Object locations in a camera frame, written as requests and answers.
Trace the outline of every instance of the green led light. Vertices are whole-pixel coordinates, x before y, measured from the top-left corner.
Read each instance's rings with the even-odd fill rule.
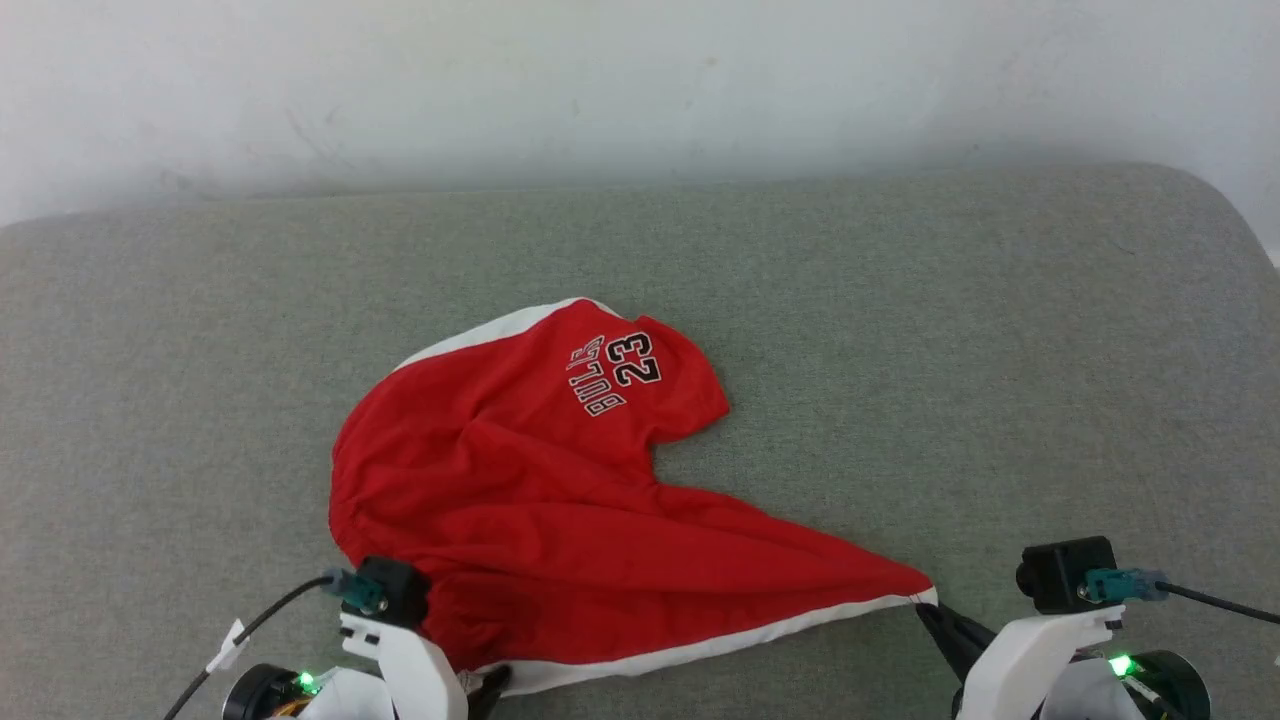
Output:
[[[1111,671],[1115,673],[1116,676],[1128,675],[1134,670],[1134,667],[1137,667],[1133,662],[1133,659],[1129,657],[1128,655],[1121,655],[1120,657],[1112,657],[1110,662],[1111,662]]]

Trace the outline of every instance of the teal connector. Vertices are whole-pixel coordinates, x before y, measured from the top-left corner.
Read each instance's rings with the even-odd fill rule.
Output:
[[[330,578],[328,585],[321,585],[326,593],[340,597],[343,602],[355,606],[365,615],[387,610],[383,585],[340,568],[330,568],[325,574]]]
[[[1157,582],[1167,583],[1169,575],[1161,570],[1143,570],[1142,568],[1089,570],[1084,574],[1080,597],[1100,605],[1126,600],[1166,600],[1169,593],[1157,588]]]

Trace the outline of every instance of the basketball jersey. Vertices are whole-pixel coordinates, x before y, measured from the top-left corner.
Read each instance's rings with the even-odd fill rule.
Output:
[[[454,670],[511,665],[511,693],[936,602],[911,568],[654,477],[654,445],[726,413],[708,359],[652,318],[586,299],[518,310],[358,404],[333,450],[333,537],[356,565],[425,573],[424,635]]]

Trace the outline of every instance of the red jersey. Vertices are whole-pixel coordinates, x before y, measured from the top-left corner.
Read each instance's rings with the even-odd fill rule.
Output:
[[[356,565],[431,579],[422,633],[508,692],[635,675],[906,602],[928,578],[732,497],[662,484],[650,448],[728,413],[707,357],[586,299],[413,355],[333,450],[329,523]]]

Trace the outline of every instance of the black cable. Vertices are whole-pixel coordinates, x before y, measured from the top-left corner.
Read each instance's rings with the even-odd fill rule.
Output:
[[[253,618],[253,620],[250,621],[248,625],[244,625],[244,629],[241,630],[241,634],[232,638],[232,644],[239,647],[241,643],[243,643],[246,639],[248,639],[251,634],[253,634],[253,630],[259,629],[262,625],[262,623],[270,620],[271,615],[279,612],[282,607],[297,600],[300,594],[307,592],[311,588],[328,585],[330,583],[333,583],[332,575],[321,575],[319,578],[312,578],[302,583],[301,585],[293,588],[292,591],[284,593],[284,596],[280,597],[280,600],[273,602],[270,607],[264,610],[257,618]],[[209,679],[207,670],[201,670],[200,674],[192,678],[191,684],[187,685],[187,689],[182,691],[182,694],[178,696],[178,700],[173,703],[173,707],[169,708],[169,712],[164,714],[164,720],[173,720],[174,717],[177,717],[178,711],[182,710],[182,706],[187,705],[187,701],[191,700],[191,696],[196,694],[196,691],[200,689],[200,685],[204,685],[205,680],[207,679]]]
[[[1226,610],[1230,612],[1238,612],[1245,618],[1253,618],[1254,620],[1262,620],[1263,623],[1274,623],[1280,625],[1280,615],[1274,612],[1267,612],[1266,610],[1258,610],[1256,607],[1249,607],[1248,605],[1240,605],[1238,602],[1231,602],[1230,600],[1222,600],[1220,597],[1213,597],[1211,594],[1204,594],[1202,592],[1196,592],[1193,589],[1187,589],[1181,585],[1175,585],[1172,583],[1166,583],[1164,580],[1156,580],[1153,583],[1156,589],[1165,591],[1167,593],[1178,594],[1188,600],[1194,600],[1196,602],[1203,602],[1204,605],[1211,605],[1213,607]]]

